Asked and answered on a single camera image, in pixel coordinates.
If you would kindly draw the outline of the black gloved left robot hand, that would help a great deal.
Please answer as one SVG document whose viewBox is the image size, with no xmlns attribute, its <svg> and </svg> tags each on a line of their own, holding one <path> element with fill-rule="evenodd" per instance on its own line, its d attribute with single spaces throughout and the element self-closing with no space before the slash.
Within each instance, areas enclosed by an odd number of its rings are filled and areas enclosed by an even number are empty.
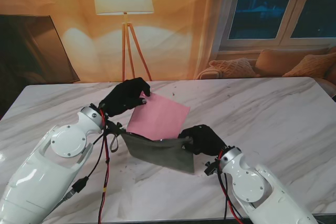
<svg viewBox="0 0 336 224">
<path fill-rule="evenodd" d="M 146 104 L 146 99 L 140 97 L 144 93 L 150 96 L 150 85 L 141 77 L 125 80 L 116 85 L 113 90 L 99 103 L 99 110 L 102 110 L 108 117 L 113 117 L 137 106 Z"/>
</svg>

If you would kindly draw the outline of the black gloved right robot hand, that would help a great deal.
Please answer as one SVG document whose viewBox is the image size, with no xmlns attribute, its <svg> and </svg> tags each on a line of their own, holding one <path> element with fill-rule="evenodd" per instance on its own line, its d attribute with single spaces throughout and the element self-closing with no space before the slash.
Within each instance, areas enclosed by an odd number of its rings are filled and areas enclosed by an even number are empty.
<svg viewBox="0 0 336 224">
<path fill-rule="evenodd" d="M 191 138 L 193 143 L 186 143 L 184 148 L 195 155 L 203 153 L 208 156 L 217 156 L 226 148 L 223 140 L 207 125 L 196 125 L 184 129 L 179 138 Z"/>
</svg>

